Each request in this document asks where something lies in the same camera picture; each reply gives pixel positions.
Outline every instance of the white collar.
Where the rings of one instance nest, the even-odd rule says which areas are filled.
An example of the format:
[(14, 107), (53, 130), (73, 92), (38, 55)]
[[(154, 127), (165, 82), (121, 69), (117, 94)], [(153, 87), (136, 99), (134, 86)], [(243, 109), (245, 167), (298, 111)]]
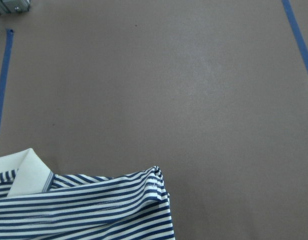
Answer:
[(54, 177), (32, 148), (0, 157), (0, 173), (18, 169), (8, 197), (46, 192)]

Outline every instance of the striped shirt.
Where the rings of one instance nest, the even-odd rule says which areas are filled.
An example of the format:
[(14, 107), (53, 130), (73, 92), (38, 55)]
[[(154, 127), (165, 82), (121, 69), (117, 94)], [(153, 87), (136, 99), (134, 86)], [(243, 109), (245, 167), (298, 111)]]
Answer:
[(57, 175), (31, 148), (0, 157), (5, 239), (174, 240), (161, 170), (116, 178)]

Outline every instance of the brown floor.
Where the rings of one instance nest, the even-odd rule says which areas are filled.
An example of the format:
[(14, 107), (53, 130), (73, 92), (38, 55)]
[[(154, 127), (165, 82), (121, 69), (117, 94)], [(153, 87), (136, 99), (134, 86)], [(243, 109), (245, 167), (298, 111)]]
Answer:
[(0, 157), (158, 165), (177, 239), (308, 240), (308, 76), (279, 0), (32, 0), (0, 17), (0, 69), (5, 28)]

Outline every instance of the blue tape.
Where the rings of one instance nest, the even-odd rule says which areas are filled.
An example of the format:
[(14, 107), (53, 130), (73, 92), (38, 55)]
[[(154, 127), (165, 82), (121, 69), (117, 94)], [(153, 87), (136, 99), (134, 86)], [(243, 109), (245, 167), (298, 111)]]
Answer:
[(305, 41), (302, 37), (302, 34), (300, 33), (300, 30), (299, 30), (297, 21), (293, 13), (293, 9), (289, 3), (289, 0), (282, 0), (282, 3), (284, 6), (285, 13), (288, 18), (290, 27), (292, 28), (292, 31), (294, 33), (294, 37), (297, 42), (298, 49), (300, 51), (300, 54), (302, 55), (302, 58), (303, 58), (303, 61), (304, 61), (304, 64), (307, 70), (307, 74), (308, 74), (308, 50), (307, 50)]
[(12, 29), (6, 29), (6, 30), (7, 30), (7, 40), (6, 40), (6, 47), (5, 47), (5, 54), (4, 54), (4, 60), (3, 60), (3, 65), (2, 65), (2, 71), (1, 71), (1, 74), (0, 74), (0, 124), (1, 124), (1, 121), (2, 121), (9, 61), (10, 61), (10, 56), (11, 56), (11, 53), (12, 53), (13, 38), (14, 38), (14, 31)]

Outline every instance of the navy stripe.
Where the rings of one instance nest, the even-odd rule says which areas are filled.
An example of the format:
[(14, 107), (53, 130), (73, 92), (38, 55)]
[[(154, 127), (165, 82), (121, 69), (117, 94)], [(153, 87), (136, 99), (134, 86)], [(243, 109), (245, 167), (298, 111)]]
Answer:
[(16, 171), (15, 170), (12, 170), (12, 176), (13, 176), (13, 178), (16, 177)]
[(6, 178), (8, 181), (10, 181), (9, 171), (6, 172)]
[[(127, 182), (128, 181), (128, 179), (132, 179), (135, 175), (137, 175), (137, 174), (139, 174), (139, 173), (142, 173), (141, 175), (139, 175), (137, 178), (135, 178), (134, 180), (136, 180), (136, 179), (140, 179), (142, 176), (144, 176), (144, 175), (148, 175), (148, 174), (150, 174), (150, 173), (152, 173), (153, 171), (152, 171), (152, 169), (150, 168), (150, 169), (148, 169), (148, 170), (145, 170), (145, 171), (141, 171), (141, 172), (135, 172), (135, 173), (133, 173), (133, 174), (129, 174), (129, 175), (124, 175), (124, 176), (121, 176), (120, 178), (127, 178), (125, 181)], [(95, 178), (95, 179), (97, 179), (97, 180), (99, 180), (100, 182), (103, 182), (103, 181), (108, 181), (108, 180), (112, 180), (112, 179), (114, 179), (114, 177), (106, 177), (107, 178), (107, 180), (104, 180), (104, 179), (101, 179), (100, 177), (97, 177), (97, 176), (93, 176), (92, 178)], [(63, 179), (60, 179), (59, 177), (58, 177), (58, 175), (55, 177), (55, 180), (56, 181), (59, 181), (59, 182), (63, 182), (63, 183), (65, 183), (65, 184), (69, 184), (69, 185), (71, 185), (71, 187), (75, 187), (75, 185), (73, 185), (73, 184), (71, 184), (71, 183), (68, 183), (68, 182), (66, 182), (65, 180), (63, 180)]]
[[(110, 223), (114, 223), (116, 221), (119, 221), (122, 218), (125, 218), (126, 215), (121, 216), (121, 217), (117, 217), (117, 218), (112, 218), (112, 219), (105, 219), (106, 217), (113, 217), (113, 216), (118, 216), (118, 215), (122, 215), (122, 214), (126, 214), (126, 213), (133, 213), (132, 211), (136, 210), (139, 206), (142, 206), (144, 203), (148, 202), (148, 201), (157, 201), (156, 198), (154, 197), (146, 197), (143, 200), (141, 200), (140, 202), (137, 203), (137, 201), (135, 201), (137, 204), (133, 207), (127, 208), (126, 210), (121, 210), (121, 211), (117, 211), (117, 212), (111, 212), (111, 213), (103, 213), (103, 214), (97, 214), (97, 215), (89, 215), (87, 213), (90, 212), (98, 212), (98, 209), (92, 209), (92, 211), (90, 210), (84, 210), (84, 211), (79, 211), (79, 214), (83, 214), (86, 213), (86, 215), (84, 216), (80, 216), (80, 217), (76, 217), (75, 214), (77, 214), (75, 211), (70, 211), (71, 214), (64, 214), (64, 216), (69, 216), (72, 215), (73, 217), (66, 217), (60, 220), (44, 220), (44, 217), (39, 218), (39, 222), (20, 222), (20, 223), (0, 223), (0, 227), (8, 227), (8, 226), (26, 226), (26, 225), (37, 225), (37, 224), (57, 224), (57, 223), (65, 223), (65, 222), (69, 222), (69, 221), (79, 221), (79, 223), (72, 223), (72, 224), (67, 224), (64, 226), (61, 226), (62, 229), (66, 229), (66, 228), (72, 228), (72, 227), (80, 227), (80, 226), (88, 226), (90, 224), (96, 224), (96, 225), (103, 225), (103, 224), (110, 224)], [(129, 203), (129, 204), (124, 204), (124, 205), (120, 205), (117, 206), (116, 208), (126, 208), (128, 206), (131, 206), (133, 204), (135, 204), (135, 202), (133, 203)], [(92, 223), (84, 221), (84, 220), (88, 220), (88, 219), (99, 219), (99, 220), (94, 220)], [(59, 229), (60, 226), (56, 225), (56, 226), (48, 226), (48, 227), (38, 227), (38, 228), (31, 228), (31, 229), (27, 229), (28, 232), (35, 232), (35, 231), (44, 231), (44, 230), (57, 230)], [(0, 233), (9, 233), (9, 232), (17, 232), (19, 231), (19, 229), (0, 229)]]
[(7, 40), (6, 40), (2, 71), (0, 74), (0, 124), (2, 120), (2, 114), (3, 114), (8, 68), (9, 68), (10, 56), (12, 54), (13, 38), (14, 38), (14, 31), (12, 29), (6, 29), (6, 30), (7, 30)]
[(46, 192), (50, 189), (50, 187), (52, 186), (54, 178), (55, 178), (55, 174), (52, 171), (50, 171), (42, 192)]
[[(150, 211), (147, 211), (147, 212), (144, 212), (144, 213), (141, 213), (141, 212), (143, 212), (143, 211), (145, 211), (145, 210), (148, 210), (148, 209), (151, 209), (151, 208), (154, 208), (154, 209), (153, 209), (153, 210), (150, 210)], [(113, 224), (113, 225), (110, 225), (109, 227), (104, 228), (104, 229), (101, 229), (101, 230), (96, 230), (96, 231), (94, 231), (94, 232), (90, 232), (90, 233), (87, 233), (87, 234), (84, 234), (84, 235), (80, 235), (80, 236), (77, 236), (77, 237), (73, 237), (73, 238), (71, 238), (71, 240), (82, 239), (82, 238), (90, 237), (90, 236), (92, 236), (92, 235), (101, 234), (101, 233), (103, 233), (103, 232), (105, 232), (105, 231), (108, 231), (108, 230), (111, 229), (111, 228), (119, 227), (119, 226), (121, 226), (121, 225), (130, 223), (130, 222), (132, 222), (132, 221), (139, 220), (139, 219), (144, 218), (144, 217), (146, 217), (146, 216), (149, 216), (149, 215), (152, 215), (152, 214), (156, 214), (156, 213), (158, 213), (158, 212), (162, 212), (162, 211), (167, 210), (167, 209), (169, 209), (168, 206), (165, 206), (165, 207), (157, 207), (157, 203), (152, 203), (152, 204), (149, 204), (149, 205), (147, 205), (147, 206), (141, 208), (141, 209), (139, 210), (139, 212), (140, 212), (141, 214), (138, 213), (138, 214), (136, 214), (136, 215), (135, 215), (133, 218), (131, 218), (131, 219), (124, 220), (124, 221), (120, 221), (120, 222), (118, 222), (118, 223), (115, 223), (115, 224)], [(79, 233), (79, 232), (80, 232), (80, 230), (71, 231), (70, 234), (75, 234), (75, 233)], [(68, 235), (68, 233), (62, 233), (62, 234), (57, 235), (57, 237), (59, 238), (59, 237), (67, 236), (67, 235)], [(55, 237), (55, 236), (53, 236), (53, 237), (48, 237), (48, 238), (46, 238), (45, 240), (50, 240), (50, 239), (53, 239), (54, 237)]]
[(110, 178), (110, 177), (106, 177), (106, 179), (103, 179), (103, 178), (98, 177), (98, 176), (91, 176), (91, 178), (94, 178), (94, 179), (96, 179), (96, 180), (98, 180), (100, 182), (107, 181), (109, 179), (113, 179), (113, 178)]
[(61, 182), (61, 183), (67, 183), (65, 180), (63, 180), (63, 179), (61, 179), (58, 175), (55, 175), (55, 179), (54, 179), (55, 181), (59, 181), (59, 182)]
[(46, 197), (42, 197), (42, 196), (38, 196), (38, 197), (34, 197), (33, 196), (29, 196), (29, 197), (15, 197), (15, 198), (10, 198), (10, 199), (4, 199), (2, 200), (3, 202), (20, 202), (20, 201), (28, 201), (28, 200), (42, 200), (42, 199), (59, 199), (59, 198), (69, 198), (69, 197), (77, 197), (77, 196), (86, 196), (86, 195), (92, 195), (92, 194), (98, 194), (98, 193), (105, 193), (105, 192), (111, 192), (112, 190), (117, 190), (117, 189), (123, 189), (123, 188), (130, 188), (130, 187), (135, 187), (137, 186), (139, 183), (143, 182), (146, 180), (146, 178), (143, 178), (140, 182), (138, 183), (134, 183), (131, 185), (123, 185), (122, 187), (116, 187), (116, 188), (109, 188), (106, 190), (99, 190), (99, 191), (89, 191), (89, 192), (83, 192), (83, 193), (76, 193), (76, 194), (67, 194), (67, 195), (56, 195), (54, 193), (61, 193), (61, 192), (71, 192), (71, 191), (77, 191), (77, 189), (79, 190), (91, 190), (91, 189), (95, 189), (95, 188), (99, 188), (99, 187), (109, 187), (109, 186), (113, 186), (113, 185), (121, 185), (121, 184), (125, 184), (125, 183), (130, 183), (134, 180), (138, 180), (140, 179), (142, 176), (139, 176), (133, 180), (121, 180), (121, 181), (116, 181), (116, 182), (110, 182), (110, 183), (102, 183), (101, 185), (99, 184), (91, 184), (91, 185), (84, 185), (84, 186), (80, 186), (79, 188), (76, 187), (72, 187), (72, 188), (67, 188), (67, 189), (62, 189), (62, 190), (55, 190), (49, 193), (46, 193)]
[(70, 175), (81, 186), (0, 199), (0, 240), (175, 240), (169, 194), (157, 167), (127, 181), (122, 176), (95, 184), (80, 176)]
[(0, 192), (2, 192), (2, 191), (9, 191), (11, 187), (12, 187), (12, 185), (10, 184), (10, 187), (0, 188)]
[[(101, 199), (105, 199), (105, 198), (109, 198), (109, 197), (121, 197), (123, 195), (130, 195), (130, 194), (133, 194), (133, 193), (136, 193), (139, 189), (137, 190), (133, 190), (133, 191), (125, 191), (123, 193), (116, 193), (116, 194), (109, 194), (109, 195), (104, 195), (104, 196), (101, 196)], [(26, 208), (26, 207), (31, 207), (33, 205), (35, 206), (42, 206), (42, 207), (45, 207), (45, 206), (54, 206), (54, 205), (65, 205), (62, 209), (67, 209), (67, 208), (72, 208), (72, 206), (68, 205), (68, 204), (72, 204), (72, 203), (79, 203), (79, 202), (85, 202), (85, 201), (92, 201), (92, 200), (97, 200), (99, 199), (100, 196), (95, 196), (95, 197), (90, 197), (90, 198), (78, 198), (78, 199), (74, 199), (74, 200), (67, 200), (67, 201), (58, 201), (58, 202), (41, 202), (41, 203), (27, 203), (27, 204), (13, 204), (13, 205), (6, 205), (6, 206), (1, 206), (0, 205), (0, 210), (3, 210), (3, 209), (12, 209), (12, 208)], [(130, 200), (134, 198), (134, 196), (130, 196), (130, 197), (126, 197), (126, 198), (120, 198), (118, 199), (117, 201), (118, 202), (121, 202), (121, 201), (126, 201), (126, 200)]]
[(62, 185), (60, 185), (60, 184), (58, 184), (58, 183), (53, 183), (53, 184), (52, 184), (53, 186), (55, 186), (56, 184), (58, 184), (61, 188), (66, 188), (66, 186), (67, 186), (67, 187), (75, 187), (75, 186), (76, 186), (76, 185), (74, 185), (74, 184), (72, 184), (72, 183), (69, 183), (69, 182), (67, 182), (67, 181), (65, 181), (65, 180), (63, 180), (63, 179), (58, 178), (58, 177), (55, 178), (55, 181), (56, 181), (56, 182), (63, 183), (63, 184), (65, 185), (65, 186), (62, 186)]
[(11, 186), (13, 184), (13, 181), (3, 181), (0, 182), (0, 186)]
[(86, 177), (83, 177), (81, 175), (75, 175), (76, 177), (80, 178), (81, 180), (85, 181), (85, 182), (88, 182), (90, 184), (94, 184), (95, 182), (94, 181), (91, 181), (90, 179), (86, 178)]
[(58, 189), (58, 188), (64, 188), (64, 186), (61, 186), (61, 185), (58, 184), (58, 183), (53, 183), (51, 188), (52, 188), (52, 189)]
[(308, 50), (307, 50), (305, 41), (304, 41), (303, 36), (302, 36), (302, 34), (299, 30), (299, 27), (298, 27), (296, 18), (295, 18), (294, 13), (293, 13), (293, 9), (292, 9), (292, 7), (289, 3), (289, 0), (282, 0), (282, 3), (283, 3), (283, 6), (284, 6), (285, 13), (286, 13), (286, 16), (288, 18), (290, 27), (292, 28), (292, 31), (294, 33), (294, 37), (295, 37), (295, 40), (297, 42), (298, 49), (300, 51), (300, 54), (302, 55), (303, 62), (305, 64), (307, 74), (308, 74)]
[(63, 177), (69, 179), (70, 181), (72, 181), (72, 182), (74, 182), (74, 183), (76, 183), (76, 184), (79, 184), (79, 185), (82, 184), (80, 181), (78, 181), (78, 180), (72, 178), (71, 176), (64, 175)]
[(2, 182), (4, 182), (4, 181), (5, 181), (5, 179), (4, 179), (4, 175), (3, 175), (3, 173), (2, 173), (2, 172), (0, 173), (0, 181), (2, 181)]
[(0, 194), (0, 198), (4, 198), (8, 195), (8, 193)]

